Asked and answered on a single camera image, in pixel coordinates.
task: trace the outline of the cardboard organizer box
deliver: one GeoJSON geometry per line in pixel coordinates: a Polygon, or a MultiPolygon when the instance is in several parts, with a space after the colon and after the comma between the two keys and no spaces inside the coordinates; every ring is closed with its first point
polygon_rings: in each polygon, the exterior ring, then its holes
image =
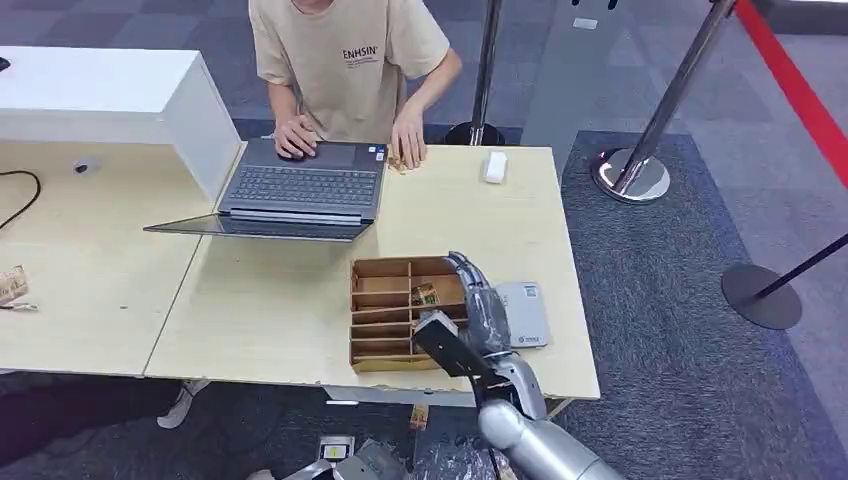
{"type": "Polygon", "coordinates": [[[358,372],[439,368],[412,342],[421,313],[468,324],[465,290],[442,257],[356,260],[351,274],[350,364],[358,372]]]}

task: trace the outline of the gray power bank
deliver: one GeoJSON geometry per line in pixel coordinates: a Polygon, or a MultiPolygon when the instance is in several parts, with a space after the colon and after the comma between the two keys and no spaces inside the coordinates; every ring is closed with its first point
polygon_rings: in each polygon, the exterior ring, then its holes
{"type": "Polygon", "coordinates": [[[495,287],[503,300],[513,348],[544,347],[550,341],[542,290],[534,282],[503,283],[495,287]]]}

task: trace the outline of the light wooden tabletop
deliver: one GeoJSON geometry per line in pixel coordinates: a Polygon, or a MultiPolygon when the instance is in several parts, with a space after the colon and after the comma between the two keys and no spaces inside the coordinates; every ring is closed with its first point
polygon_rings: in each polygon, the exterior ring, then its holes
{"type": "MultiPolygon", "coordinates": [[[[211,206],[170,147],[0,143],[41,198],[0,230],[0,271],[23,265],[32,313],[0,311],[0,368],[141,375],[198,243],[142,227],[211,206]],[[86,157],[91,168],[75,174],[86,157]]],[[[0,221],[34,192],[0,177],[0,221]]]]}
{"type": "Polygon", "coordinates": [[[434,146],[421,169],[389,171],[353,244],[204,237],[145,375],[467,392],[442,371],[357,375],[348,359],[351,261],[457,250],[492,283],[540,284],[552,340],[522,355],[547,395],[598,398],[551,151],[503,150],[504,185],[480,180],[485,147],[434,146]]]}

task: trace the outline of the person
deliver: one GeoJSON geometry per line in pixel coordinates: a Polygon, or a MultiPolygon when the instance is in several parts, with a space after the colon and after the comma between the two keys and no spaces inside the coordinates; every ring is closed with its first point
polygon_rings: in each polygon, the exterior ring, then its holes
{"type": "Polygon", "coordinates": [[[424,111],[462,68],[423,0],[250,0],[249,13],[280,156],[314,156],[319,140],[391,143],[420,165],[424,111]],[[408,100],[404,77],[425,77],[408,100]]]}
{"type": "Polygon", "coordinates": [[[89,428],[154,416],[160,427],[177,428],[207,385],[208,380],[83,376],[2,395],[0,467],[89,428]]]}

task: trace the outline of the white shoe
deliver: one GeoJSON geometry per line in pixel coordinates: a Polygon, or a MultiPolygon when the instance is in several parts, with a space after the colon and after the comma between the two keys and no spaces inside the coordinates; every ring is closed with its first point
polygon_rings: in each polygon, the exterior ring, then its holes
{"type": "Polygon", "coordinates": [[[247,477],[247,480],[275,480],[274,476],[271,475],[271,470],[259,470],[258,472],[254,472],[252,475],[247,477]]]}
{"type": "Polygon", "coordinates": [[[194,396],[200,393],[210,383],[209,380],[187,380],[183,382],[183,387],[180,389],[180,395],[171,410],[164,417],[156,417],[156,423],[162,428],[172,429],[177,428],[185,420],[188,415],[188,410],[191,408],[191,402],[194,396]]]}

